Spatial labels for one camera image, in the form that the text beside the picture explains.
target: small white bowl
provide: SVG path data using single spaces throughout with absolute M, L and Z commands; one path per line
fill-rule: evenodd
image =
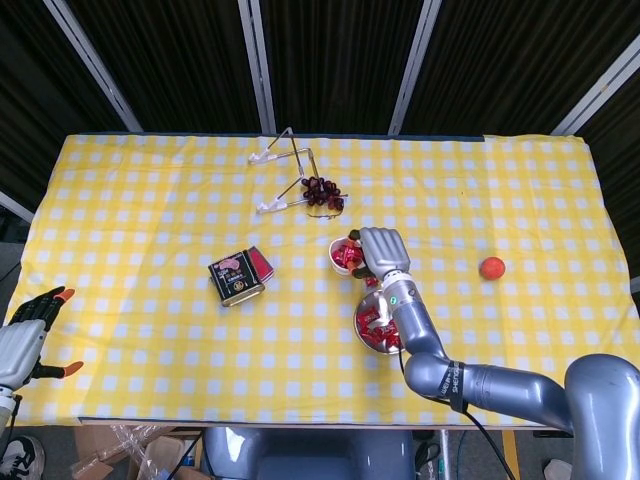
M 347 268 L 341 267 L 333 260 L 333 252 L 339 249 L 342 245 L 345 245 L 348 240 L 349 239 L 347 237 L 337 238 L 333 242 L 331 242 L 331 245 L 329 245 L 329 261 L 331 262 L 331 266 L 333 267 L 333 269 L 336 271 L 338 275 L 343 275 L 343 276 L 351 275 L 351 273 Z M 358 268 L 361 268 L 361 267 L 364 267 L 364 261 L 361 262 L 360 265 L 358 265 Z

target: metal bowl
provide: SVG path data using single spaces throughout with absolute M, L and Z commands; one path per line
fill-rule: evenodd
M 353 312 L 353 329 L 356 332 L 356 337 L 360 339 L 362 343 L 364 343 L 371 350 L 375 350 L 378 353 L 383 353 L 385 355 L 394 355 L 400 351 L 400 349 L 396 346 L 392 346 L 387 348 L 385 342 L 380 342 L 374 344 L 370 342 L 368 339 L 365 339 L 360 335 L 360 331 L 358 330 L 358 314 L 365 312 L 371 308 L 375 308 L 380 315 L 380 318 L 374 320 L 369 325 L 373 327 L 386 327 L 393 318 L 391 317 L 391 312 L 389 310 L 389 305 L 387 304 L 384 295 L 382 294 L 382 290 L 374 290 L 373 292 L 369 292 L 365 297 L 360 301 L 355 311 Z

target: black curtain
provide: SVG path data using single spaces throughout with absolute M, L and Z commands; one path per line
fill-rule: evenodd
M 640 72 L 580 129 L 632 277 L 640 275 Z
M 35 210 L 67 135 L 124 125 L 40 1 L 0 2 L 0 190 Z
M 262 0 L 278 129 L 386 134 L 419 0 Z
M 145 130 L 261 130 L 236 0 L 68 3 Z
M 402 133 L 550 133 L 638 34 L 638 0 L 445 0 Z

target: table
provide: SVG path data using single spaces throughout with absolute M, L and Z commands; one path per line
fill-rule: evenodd
M 350 195 L 333 220 L 308 217 L 306 206 L 256 214 L 295 177 L 291 161 L 248 165 L 269 141 L 67 138 L 10 312 L 45 289 L 75 287 L 43 362 L 85 366 L 24 388 L 24 423 L 466 425 L 414 395 L 397 357 L 354 336 L 363 289 L 331 270 L 327 247 L 360 226 L 401 232 L 453 358 L 559 383 L 583 354 L 638 362 L 626 261 L 581 139 L 300 139 Z M 282 142 L 276 151 L 289 149 Z M 276 274 L 260 296 L 223 308 L 206 267 L 251 245 Z M 497 282 L 477 272 L 489 255 L 507 265 Z

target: red grapes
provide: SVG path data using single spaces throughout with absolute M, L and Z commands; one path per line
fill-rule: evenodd
M 329 210 L 338 210 L 339 212 L 344 210 L 344 198 L 340 197 L 340 189 L 331 180 L 322 177 L 303 178 L 302 185 L 307 188 L 302 196 L 307 200 L 309 206 L 326 203 Z

